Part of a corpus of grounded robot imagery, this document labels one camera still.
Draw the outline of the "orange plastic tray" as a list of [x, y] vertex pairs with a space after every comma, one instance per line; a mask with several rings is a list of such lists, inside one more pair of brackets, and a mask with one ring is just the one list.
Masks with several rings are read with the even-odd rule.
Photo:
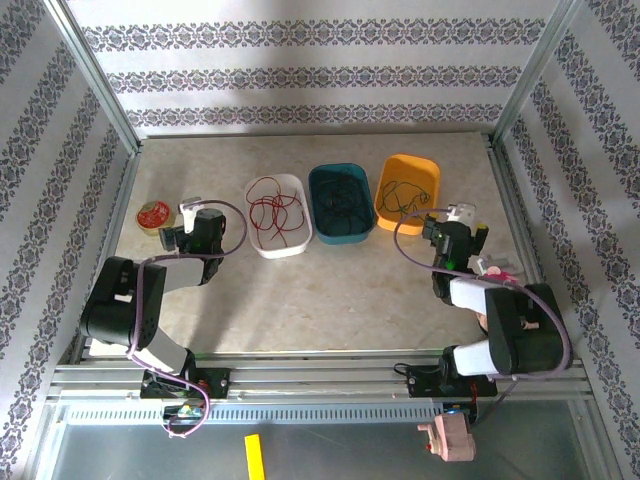
[[426, 214], [436, 215], [441, 183], [441, 171], [432, 160], [394, 154], [382, 168], [374, 200], [377, 225], [393, 232], [407, 215], [399, 234], [420, 235]]

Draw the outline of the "aluminium table edge rail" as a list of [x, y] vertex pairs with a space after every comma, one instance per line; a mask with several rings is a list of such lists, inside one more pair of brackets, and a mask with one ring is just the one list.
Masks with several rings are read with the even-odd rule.
[[77, 322], [80, 322], [81, 314], [105, 260], [115, 254], [139, 161], [140, 153], [132, 153], [126, 158], [125, 163], [118, 164], [110, 170], [106, 192], [100, 197], [90, 231], [91, 245], [97, 250], [91, 256], [87, 253], [82, 256], [84, 264], [91, 261], [91, 271], [82, 290], [83, 296], [77, 302]]
[[545, 337], [547, 346], [558, 351], [558, 363], [567, 362], [564, 358], [571, 356], [568, 333], [551, 287], [542, 282], [542, 271], [535, 258], [533, 243], [527, 230], [527, 215], [518, 203], [517, 188], [509, 178], [504, 161], [494, 149], [488, 146], [486, 151], [514, 241], [516, 259], [522, 265], [521, 273], [511, 273], [516, 281], [510, 285], [518, 285], [519, 289], [524, 291], [525, 303], [532, 303], [534, 310], [542, 314], [535, 344], [541, 344], [542, 337]]

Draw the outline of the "white plastic tray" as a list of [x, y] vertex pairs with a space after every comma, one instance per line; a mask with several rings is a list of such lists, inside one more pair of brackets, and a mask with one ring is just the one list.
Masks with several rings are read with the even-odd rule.
[[265, 259], [303, 253], [313, 226], [300, 179], [281, 173], [250, 181], [244, 192], [251, 245]]

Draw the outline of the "teal plastic tray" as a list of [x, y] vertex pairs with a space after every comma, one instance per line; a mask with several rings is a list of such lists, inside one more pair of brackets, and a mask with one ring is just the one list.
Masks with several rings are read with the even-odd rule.
[[327, 245], [364, 241], [375, 214], [366, 172], [354, 163], [319, 165], [308, 175], [312, 220]]

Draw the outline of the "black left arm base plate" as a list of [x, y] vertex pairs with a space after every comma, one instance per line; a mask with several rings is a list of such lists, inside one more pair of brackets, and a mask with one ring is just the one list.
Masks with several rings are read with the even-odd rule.
[[[231, 370], [227, 368], [195, 368], [186, 372], [186, 379], [198, 384], [210, 399], [226, 399], [230, 386], [230, 373]], [[140, 397], [143, 399], [202, 399], [203, 395], [181, 382], [145, 371]]]

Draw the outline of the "pink plastic object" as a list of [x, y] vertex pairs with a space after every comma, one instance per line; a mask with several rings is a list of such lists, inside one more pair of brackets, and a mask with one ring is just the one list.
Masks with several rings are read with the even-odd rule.
[[417, 430], [427, 436], [426, 449], [444, 462], [470, 462], [475, 459], [476, 445], [467, 416], [462, 412], [437, 415]]

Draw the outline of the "yellow block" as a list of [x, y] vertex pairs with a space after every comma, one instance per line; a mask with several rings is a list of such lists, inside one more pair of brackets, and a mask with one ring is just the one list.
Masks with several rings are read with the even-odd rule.
[[247, 435], [244, 444], [249, 480], [266, 480], [260, 435]]

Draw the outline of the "aluminium frame post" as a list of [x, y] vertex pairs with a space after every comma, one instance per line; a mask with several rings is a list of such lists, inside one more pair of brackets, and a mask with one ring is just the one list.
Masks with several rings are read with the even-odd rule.
[[94, 91], [109, 121], [130, 154], [137, 154], [141, 141], [118, 101], [82, 28], [65, 0], [41, 0], [74, 55], [88, 86]]
[[527, 102], [530, 92], [542, 75], [557, 45], [575, 16], [583, 0], [559, 0], [541, 36], [527, 60], [513, 92], [510, 94], [499, 119], [489, 135], [491, 146], [502, 142]]

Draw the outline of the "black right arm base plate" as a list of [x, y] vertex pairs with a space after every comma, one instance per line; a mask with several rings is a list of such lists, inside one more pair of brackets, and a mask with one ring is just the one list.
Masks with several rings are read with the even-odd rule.
[[493, 398], [498, 393], [486, 376], [460, 376], [449, 367], [396, 363], [393, 371], [405, 379], [411, 398]]

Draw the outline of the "round jar with red lid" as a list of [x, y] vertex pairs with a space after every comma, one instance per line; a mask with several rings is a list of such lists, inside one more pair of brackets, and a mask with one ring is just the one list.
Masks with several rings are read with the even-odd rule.
[[146, 235], [157, 236], [162, 228], [174, 226], [175, 211], [164, 201], [149, 201], [140, 207], [135, 215], [135, 222]]

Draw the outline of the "grey metal panel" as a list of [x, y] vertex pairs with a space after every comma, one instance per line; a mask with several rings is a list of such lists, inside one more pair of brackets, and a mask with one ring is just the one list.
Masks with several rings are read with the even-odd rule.
[[209, 425], [171, 439], [157, 427], [71, 426], [52, 480], [249, 480], [246, 436], [260, 436], [267, 480], [591, 480], [572, 441], [479, 437], [472, 462], [447, 463], [409, 424]]

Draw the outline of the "aluminium mounting rail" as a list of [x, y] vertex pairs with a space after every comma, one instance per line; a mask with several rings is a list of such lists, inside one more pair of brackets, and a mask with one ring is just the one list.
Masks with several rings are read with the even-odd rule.
[[[408, 398], [400, 363], [434, 366], [437, 350], [237, 353], [203, 355], [197, 364], [228, 368], [230, 403], [400, 402]], [[137, 400], [141, 367], [122, 357], [95, 357], [55, 368], [50, 402]]]

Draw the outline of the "pink toy doll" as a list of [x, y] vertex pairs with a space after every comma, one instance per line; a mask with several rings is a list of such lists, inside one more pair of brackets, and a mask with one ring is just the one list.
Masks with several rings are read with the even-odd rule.
[[[497, 279], [500, 281], [507, 281], [509, 283], [519, 284], [519, 279], [515, 275], [507, 271], [501, 270], [497, 266], [489, 267], [485, 272], [485, 276], [488, 276], [489, 278]], [[480, 330], [483, 332], [485, 336], [487, 336], [488, 335], [487, 316], [483, 313], [477, 312], [476, 318], [477, 318], [477, 322]]]

